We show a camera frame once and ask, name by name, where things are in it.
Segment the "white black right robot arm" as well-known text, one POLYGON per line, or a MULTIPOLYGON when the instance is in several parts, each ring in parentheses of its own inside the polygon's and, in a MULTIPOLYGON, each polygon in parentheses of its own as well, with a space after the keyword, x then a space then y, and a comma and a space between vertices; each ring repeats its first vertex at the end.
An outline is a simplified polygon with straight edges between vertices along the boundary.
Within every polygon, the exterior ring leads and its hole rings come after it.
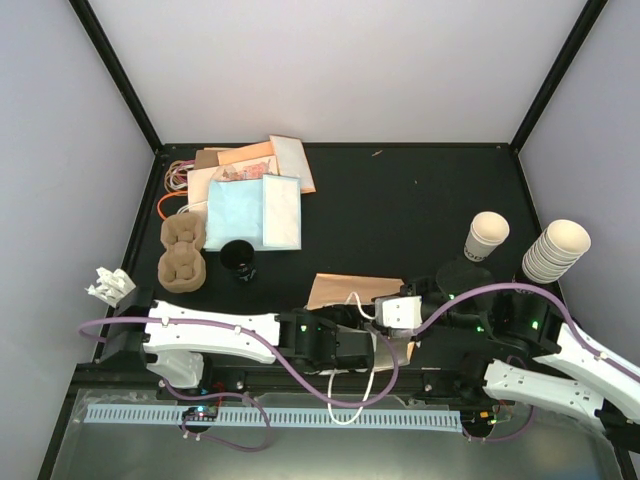
POLYGON ((404 281, 421 303, 413 326, 427 403, 473 413, 525 403, 571 417, 613 445, 639 449, 639 368, 582 330, 545 286, 497 284, 463 259, 404 281))

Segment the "brown paper takeout bag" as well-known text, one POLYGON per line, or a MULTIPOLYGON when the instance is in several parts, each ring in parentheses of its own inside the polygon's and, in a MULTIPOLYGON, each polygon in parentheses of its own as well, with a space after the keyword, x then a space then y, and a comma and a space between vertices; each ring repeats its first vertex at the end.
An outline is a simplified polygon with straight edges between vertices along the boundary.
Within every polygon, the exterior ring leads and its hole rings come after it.
MULTIPOLYGON (((357 328, 358 321, 373 316, 373 313, 367 313, 364 307, 372 307, 374 298, 376 297, 395 295, 403 283, 399 278, 318 273, 314 279, 306 309, 315 311, 323 308, 326 310, 328 308, 327 313, 334 313, 334 311, 335 313, 344 312, 346 315, 345 320, 333 321, 342 325, 349 324, 347 319, 351 321, 351 324, 354 324, 353 321, 355 321, 356 326, 350 328, 357 328), (346 307, 343 309, 329 308, 341 305, 354 308, 351 308, 351 310, 346 307)), ((398 357, 399 366, 409 365, 415 342, 409 341, 408 339, 390 339, 390 343, 398 357)), ((389 350, 386 347, 381 347, 379 351, 376 351, 373 370, 367 368, 361 370, 363 374, 369 373, 369 380, 361 401, 368 400, 373 387, 375 373, 389 369, 392 369, 389 350)), ((347 370, 333 370, 324 371, 319 374, 321 376, 328 375, 327 396, 329 398, 332 398, 335 377, 337 375, 344 377, 347 373, 347 370)), ((339 413, 336 416, 332 404, 327 403, 328 415, 331 422, 340 426, 357 423, 363 409, 364 407, 359 407, 355 413, 349 417, 347 417, 346 413, 339 413)))

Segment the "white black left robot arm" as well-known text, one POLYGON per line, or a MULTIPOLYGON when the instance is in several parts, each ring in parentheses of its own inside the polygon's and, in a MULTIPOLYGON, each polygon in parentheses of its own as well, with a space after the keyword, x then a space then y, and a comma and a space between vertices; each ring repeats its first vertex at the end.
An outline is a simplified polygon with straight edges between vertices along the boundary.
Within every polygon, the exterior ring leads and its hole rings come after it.
POLYGON ((372 334, 306 310, 260 315, 198 311, 156 300, 151 290, 142 289, 127 295, 116 313, 153 321, 113 325, 100 360, 114 368, 146 369, 193 399, 213 391, 213 355, 271 365, 281 354, 301 374, 373 368, 372 334))

